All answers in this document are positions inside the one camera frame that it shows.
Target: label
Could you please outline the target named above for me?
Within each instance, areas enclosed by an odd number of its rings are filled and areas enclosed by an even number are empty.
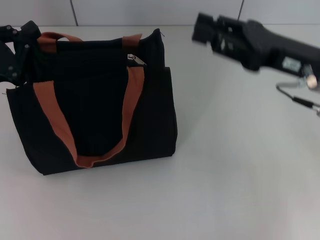
[[[282,67],[298,73],[301,69],[301,62],[286,56],[282,62]]]

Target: brown strap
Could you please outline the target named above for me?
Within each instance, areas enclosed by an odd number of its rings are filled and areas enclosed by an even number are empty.
[[[139,41],[142,34],[124,36],[122,38],[122,48],[124,49],[136,49],[139,46]]]
[[[128,67],[128,84],[126,86],[122,107],[122,139],[109,152],[101,156],[80,156],[77,154],[74,137],[67,120],[57,102],[54,82],[44,81],[33,84],[35,95],[40,106],[49,120],[55,135],[62,140],[68,148],[75,164],[82,168],[92,168],[94,163],[106,161],[126,146],[132,117],[141,95],[145,74],[143,67]]]
[[[56,33],[56,32],[44,32],[41,37],[37,39],[40,48],[44,52],[56,53],[57,52],[57,40],[66,38],[70,42],[82,42],[82,40],[75,36],[70,36],[68,34]]]

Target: white surface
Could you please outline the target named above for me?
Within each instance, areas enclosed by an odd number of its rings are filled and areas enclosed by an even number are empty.
[[[319,0],[245,0],[241,20],[263,24],[320,24]]]
[[[70,0],[1,0],[0,26],[75,26]]]
[[[42,28],[83,40],[153,29]],[[0,239],[319,240],[320,118],[275,89],[294,78],[249,73],[192,44],[192,27],[160,29],[178,121],[175,155],[42,176],[0,94]],[[270,29],[320,43],[320,26]],[[0,84],[2,92],[9,87]],[[320,102],[306,89],[295,93]]]
[[[242,0],[73,0],[79,26],[193,25],[199,12],[237,18]]]

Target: zipper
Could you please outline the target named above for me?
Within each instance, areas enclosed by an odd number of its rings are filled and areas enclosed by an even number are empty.
[[[137,64],[140,65],[147,65],[144,61],[133,54],[128,54],[128,60],[135,61]]]

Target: black tote bag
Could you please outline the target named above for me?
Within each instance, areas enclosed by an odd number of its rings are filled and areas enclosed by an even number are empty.
[[[69,41],[57,41],[62,37]],[[25,153],[40,173],[174,154],[177,120],[161,33],[140,37],[81,41],[47,32],[28,42],[25,84],[6,93]]]

